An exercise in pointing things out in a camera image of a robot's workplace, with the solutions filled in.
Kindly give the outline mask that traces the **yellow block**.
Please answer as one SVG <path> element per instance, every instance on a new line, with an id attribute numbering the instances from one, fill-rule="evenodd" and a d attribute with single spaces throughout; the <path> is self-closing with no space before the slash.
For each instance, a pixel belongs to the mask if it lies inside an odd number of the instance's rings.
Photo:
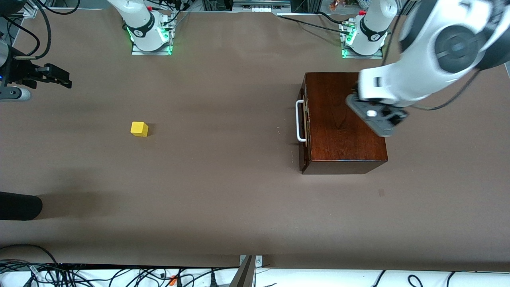
<path id="1" fill-rule="evenodd" d="M 130 127 L 130 133 L 139 138 L 147 138 L 149 134 L 149 125 L 146 122 L 133 121 Z"/>

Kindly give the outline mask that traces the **white metal drawer handle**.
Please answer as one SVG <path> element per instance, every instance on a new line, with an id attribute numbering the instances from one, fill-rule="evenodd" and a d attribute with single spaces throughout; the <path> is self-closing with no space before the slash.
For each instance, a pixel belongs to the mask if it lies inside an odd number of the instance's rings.
<path id="1" fill-rule="evenodd" d="M 307 142 L 306 136 L 301 135 L 300 106 L 304 106 L 304 99 L 295 102 L 296 138 L 298 142 Z"/>

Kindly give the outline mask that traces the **wooden drawer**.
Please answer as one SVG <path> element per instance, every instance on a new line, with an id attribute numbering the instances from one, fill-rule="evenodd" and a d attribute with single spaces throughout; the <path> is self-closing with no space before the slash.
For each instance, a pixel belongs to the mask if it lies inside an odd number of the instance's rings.
<path id="1" fill-rule="evenodd" d="M 304 75 L 304 79 L 301 84 L 301 88 L 299 89 L 299 94 L 298 94 L 297 100 L 302 99 L 302 95 L 304 93 L 306 93 L 306 96 L 307 96 L 307 79 L 306 79 L 306 77 L 307 77 L 307 74 Z M 300 111 L 300 122 L 301 122 L 301 135 L 304 136 L 304 117 L 302 114 L 303 106 L 299 107 L 299 111 Z M 308 111 L 308 124 L 310 124 L 309 111 Z M 304 142 L 298 142 L 298 144 L 299 144 L 299 170 L 301 172 L 304 172 L 304 170 L 306 169 L 306 167 L 308 166 L 308 164 L 310 163 L 310 160 L 311 160 L 311 133 L 310 133 L 310 144 L 308 147 L 305 147 Z"/>

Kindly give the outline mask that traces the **black foam-covered pole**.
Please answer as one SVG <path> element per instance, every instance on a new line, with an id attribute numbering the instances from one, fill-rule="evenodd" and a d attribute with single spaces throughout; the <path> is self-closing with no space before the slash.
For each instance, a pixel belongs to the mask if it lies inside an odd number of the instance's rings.
<path id="1" fill-rule="evenodd" d="M 0 191 L 0 220 L 33 220 L 42 209 L 38 196 Z"/>

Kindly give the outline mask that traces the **white power strip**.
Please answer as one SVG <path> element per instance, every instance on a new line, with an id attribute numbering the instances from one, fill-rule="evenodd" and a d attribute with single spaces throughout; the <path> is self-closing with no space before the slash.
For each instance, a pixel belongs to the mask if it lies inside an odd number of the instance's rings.
<path id="1" fill-rule="evenodd" d="M 292 13 L 291 0 L 232 0 L 233 12 Z"/>

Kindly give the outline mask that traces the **dark brown wooden cabinet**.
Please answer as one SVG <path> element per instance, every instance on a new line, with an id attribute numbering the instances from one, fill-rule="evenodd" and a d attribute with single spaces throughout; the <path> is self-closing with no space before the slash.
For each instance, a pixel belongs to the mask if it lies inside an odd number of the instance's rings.
<path id="1" fill-rule="evenodd" d="M 366 174 L 388 161 L 384 138 L 377 136 L 346 104 L 357 72 L 307 74 L 311 160 L 304 175 Z"/>

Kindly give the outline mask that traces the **white ledge board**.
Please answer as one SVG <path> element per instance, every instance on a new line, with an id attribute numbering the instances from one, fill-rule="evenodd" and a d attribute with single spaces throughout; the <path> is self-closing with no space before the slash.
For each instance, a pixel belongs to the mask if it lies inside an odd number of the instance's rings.
<path id="1" fill-rule="evenodd" d="M 120 267 L 69 271 L 45 265 L 0 265 L 0 287 L 228 287 L 234 268 Z M 379 271 L 258 268 L 253 287 L 510 287 L 510 272 Z"/>

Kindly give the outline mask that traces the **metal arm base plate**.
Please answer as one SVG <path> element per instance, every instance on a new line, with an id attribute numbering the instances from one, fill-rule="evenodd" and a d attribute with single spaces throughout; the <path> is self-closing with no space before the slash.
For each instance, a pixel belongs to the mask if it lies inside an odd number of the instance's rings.
<path id="1" fill-rule="evenodd" d="M 157 50 L 154 51 L 142 51 L 132 43 L 132 49 L 131 49 L 132 55 L 151 55 L 151 56 L 167 56 L 173 54 L 173 43 L 165 43 L 161 47 L 159 47 Z"/>
<path id="2" fill-rule="evenodd" d="M 342 47 L 342 58 L 344 59 L 383 59 L 384 52 L 382 49 L 379 49 L 373 55 L 361 55 L 356 53 L 351 47 L 343 46 Z"/>

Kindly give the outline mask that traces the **aluminium mounting bracket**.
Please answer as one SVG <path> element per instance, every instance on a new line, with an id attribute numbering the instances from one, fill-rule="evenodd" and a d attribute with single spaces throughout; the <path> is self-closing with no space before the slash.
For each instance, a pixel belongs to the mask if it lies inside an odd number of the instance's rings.
<path id="1" fill-rule="evenodd" d="M 253 262 L 255 262 L 255 269 L 263 267 L 263 256 L 252 256 Z M 241 266 L 244 262 L 244 260 L 247 258 L 246 255 L 240 256 L 240 263 L 239 266 Z"/>

